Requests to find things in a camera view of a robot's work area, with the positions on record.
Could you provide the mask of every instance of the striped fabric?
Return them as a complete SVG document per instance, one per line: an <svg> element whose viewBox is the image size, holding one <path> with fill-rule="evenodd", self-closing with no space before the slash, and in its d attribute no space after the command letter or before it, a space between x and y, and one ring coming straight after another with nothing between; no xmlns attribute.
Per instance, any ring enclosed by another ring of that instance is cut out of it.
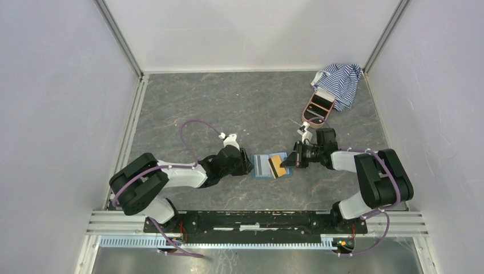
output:
<svg viewBox="0 0 484 274"><path fill-rule="evenodd" d="M311 86L315 91L327 91L334 95L334 108L342 111L344 107L351 108L361 75L361 68L356 64L332 64L316 73Z"/></svg>

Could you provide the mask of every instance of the open case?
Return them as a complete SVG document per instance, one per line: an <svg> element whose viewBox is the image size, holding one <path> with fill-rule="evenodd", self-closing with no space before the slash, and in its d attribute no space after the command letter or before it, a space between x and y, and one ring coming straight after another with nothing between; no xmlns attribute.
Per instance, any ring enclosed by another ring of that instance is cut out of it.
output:
<svg viewBox="0 0 484 274"><path fill-rule="evenodd" d="M312 128L321 128L333 109L334 100L334 96L329 92L316 91L302 112L302 121L308 122ZM309 121L314 117L322 119Z"/></svg>

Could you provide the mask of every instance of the concrete-textured surface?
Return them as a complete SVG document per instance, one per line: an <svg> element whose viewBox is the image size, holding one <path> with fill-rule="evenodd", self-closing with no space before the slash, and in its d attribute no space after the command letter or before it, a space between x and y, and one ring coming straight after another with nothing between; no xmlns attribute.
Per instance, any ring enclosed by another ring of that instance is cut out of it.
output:
<svg viewBox="0 0 484 274"><path fill-rule="evenodd" d="M132 144L130 160L151 152L166 162L190 163L180 141L180 126L200 118L226 134L237 133L248 154L291 152L301 114L313 90L315 72L227 72L155 74L146 95ZM364 79L353 108L333 110L328 119L340 147L386 148L380 121ZM199 158L223 147L217 134L200 123L184 129ZM254 179L227 176L209 188L166 188L177 209L299 209L328 210L334 202L358 191L356 174L327 170L313 163L293 170L290 178Z"/></svg>

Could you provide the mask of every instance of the black mounting base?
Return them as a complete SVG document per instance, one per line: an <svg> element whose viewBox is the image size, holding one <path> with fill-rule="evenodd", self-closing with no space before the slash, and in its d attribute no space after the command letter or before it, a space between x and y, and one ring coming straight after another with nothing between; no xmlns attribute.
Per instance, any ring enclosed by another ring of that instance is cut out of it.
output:
<svg viewBox="0 0 484 274"><path fill-rule="evenodd" d="M352 234L352 225L356 233L368 233L364 221L336 225L329 213L318 211L186 211L179 212L163 229L180 233L180 223L190 243L320 243L321 234ZM158 230L146 219L144 232Z"/></svg>

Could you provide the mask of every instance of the gray floor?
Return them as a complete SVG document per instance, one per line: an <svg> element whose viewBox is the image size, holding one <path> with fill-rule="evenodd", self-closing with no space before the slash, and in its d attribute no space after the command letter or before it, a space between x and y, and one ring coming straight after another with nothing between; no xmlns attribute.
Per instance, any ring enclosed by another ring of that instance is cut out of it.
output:
<svg viewBox="0 0 484 274"><path fill-rule="evenodd" d="M296 130L313 91L315 72L228 72L151 75L132 144L130 160L144 152L174 163L192 158L179 138L180 126L200 118L225 133L237 133L249 154L290 152L300 138ZM361 79L353 108L333 110L329 124L340 147L386 148L376 109ZM189 124L186 140L204 158L222 143L203 124ZM162 195L177 209L327 210L358 191L355 174L330 171L319 164L294 170L291 178L223 178L205 189L168 188Z"/></svg>
<svg viewBox="0 0 484 274"><path fill-rule="evenodd" d="M358 238L361 249L372 239ZM364 255L337 258L322 250L198 249L205 259L164 256L148 248L100 248L93 273L423 273L412 238L386 239Z"/></svg>

